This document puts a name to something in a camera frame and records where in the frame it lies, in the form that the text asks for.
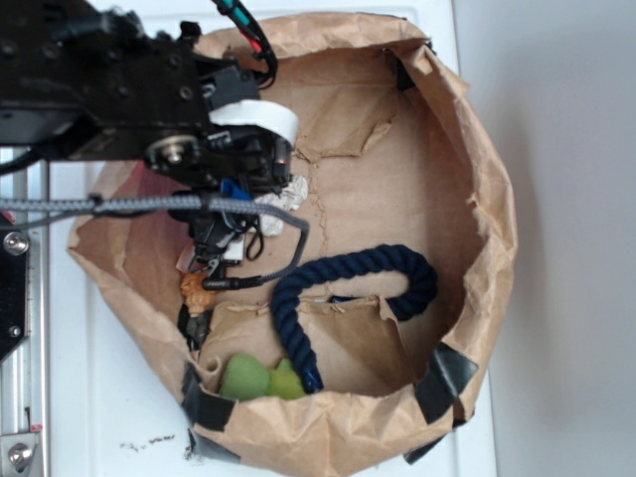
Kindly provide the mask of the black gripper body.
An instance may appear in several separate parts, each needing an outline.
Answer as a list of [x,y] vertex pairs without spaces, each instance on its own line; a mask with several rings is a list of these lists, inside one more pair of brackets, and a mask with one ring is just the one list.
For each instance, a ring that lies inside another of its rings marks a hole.
[[170,210],[188,225],[193,249],[187,269],[224,278],[230,266],[255,260],[249,245],[233,246],[247,234],[263,240],[263,205],[258,198],[280,195],[291,180],[291,153],[298,118],[289,109],[260,97],[260,74],[234,58],[195,57],[210,127],[150,145],[146,166],[188,186],[200,198],[197,211]]

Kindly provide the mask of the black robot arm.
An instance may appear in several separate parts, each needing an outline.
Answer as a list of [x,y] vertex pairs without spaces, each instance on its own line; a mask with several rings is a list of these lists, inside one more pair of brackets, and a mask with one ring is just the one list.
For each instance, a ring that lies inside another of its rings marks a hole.
[[252,47],[255,64],[208,58],[200,27],[148,35],[139,17],[85,1],[5,1],[1,5],[1,143],[20,155],[13,174],[41,161],[141,160],[182,185],[169,196],[86,200],[5,198],[6,212],[39,213],[42,224],[79,215],[132,219],[166,211],[188,225],[191,266],[209,290],[258,287],[260,276],[228,278],[231,242],[262,216],[308,224],[258,197],[290,181],[298,127],[290,110],[264,101],[278,61],[249,11],[218,3]]

